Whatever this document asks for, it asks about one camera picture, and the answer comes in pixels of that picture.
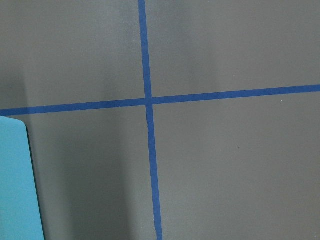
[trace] light blue object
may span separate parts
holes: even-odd
[[[26,126],[2,116],[0,240],[44,240]]]

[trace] gray floor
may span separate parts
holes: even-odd
[[[146,1],[153,96],[319,84],[320,3]],[[144,98],[138,1],[0,1],[0,109]],[[164,240],[320,238],[320,94],[154,106]],[[46,240],[155,240],[144,106],[12,116]]]

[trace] vertical blue line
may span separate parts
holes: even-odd
[[[144,95],[145,95],[145,101],[146,101],[145,112],[146,112],[146,122],[148,127],[148,147],[149,147],[154,228],[156,232],[156,239],[163,240],[145,0],[138,0],[138,7],[139,7]]]

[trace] blue tape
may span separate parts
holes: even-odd
[[[162,235],[161,208],[160,208],[160,196],[159,196],[154,108],[152,104],[152,86],[151,86],[151,74],[150,74],[150,60],[149,60],[145,0],[138,0],[138,7],[139,7],[139,24],[140,24],[144,95],[146,100],[145,112],[146,112],[146,122],[148,127],[148,147],[149,147],[154,228],[156,233],[156,239],[162,240],[163,235]]]
[[[85,103],[73,103],[51,106],[33,106],[22,108],[1,109],[0,116],[15,116],[15,115],[29,115],[29,114],[47,114],[58,112],[71,112],[81,110],[94,110],[94,109],[111,109],[122,108],[132,106],[144,106],[146,100],[144,98],[139,99],[127,99],[127,100],[115,100],[115,101],[97,101],[97,102],[85,102]]]
[[[200,94],[178,95],[178,96],[160,96],[160,97],[153,97],[152,104],[173,104],[173,103],[198,102],[198,101],[208,101],[208,100],[218,100],[218,99],[249,98],[249,97],[258,97],[258,96],[299,94],[299,93],[312,93],[312,92],[320,92],[320,85],[288,86],[288,87],[276,87],[276,88],[240,90],[240,91],[223,91],[223,92],[200,93]]]

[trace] horizontal blue line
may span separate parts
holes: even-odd
[[[173,104],[185,102],[198,102],[218,99],[235,99],[235,98],[248,98],[258,96],[270,95],[285,95],[285,94],[299,94],[299,93],[312,93],[320,92],[320,85],[305,85],[305,86],[288,86],[276,88],[264,88],[253,90],[240,90],[240,91],[223,91],[212,93],[200,93],[189,95],[177,96],[159,96],[152,98],[152,104]]]
[[[58,112],[72,112],[94,109],[112,109],[122,107],[144,106],[146,100],[144,98],[114,100],[114,101],[96,101],[50,106],[32,106],[22,108],[1,109],[0,116],[29,115],[29,114],[46,114]]]
[[[288,86],[276,88],[264,88],[254,90],[240,90],[240,91],[224,91],[212,93],[200,93],[189,95],[177,96],[159,96],[151,99],[152,104],[173,104],[185,102],[198,102],[218,99],[235,99],[235,98],[249,98],[270,95],[285,95],[285,94],[300,94],[300,93],[313,93],[320,92],[319,85],[305,85],[305,86]],[[133,107],[146,105],[145,98],[114,100],[114,101],[97,101],[85,103],[73,103],[63,105],[50,105],[50,106],[32,106],[22,108],[0,109],[0,116],[15,116],[15,115],[28,115],[28,114],[45,114],[45,113],[58,113],[58,112],[71,112],[82,110],[94,109],[111,109],[121,107]]]

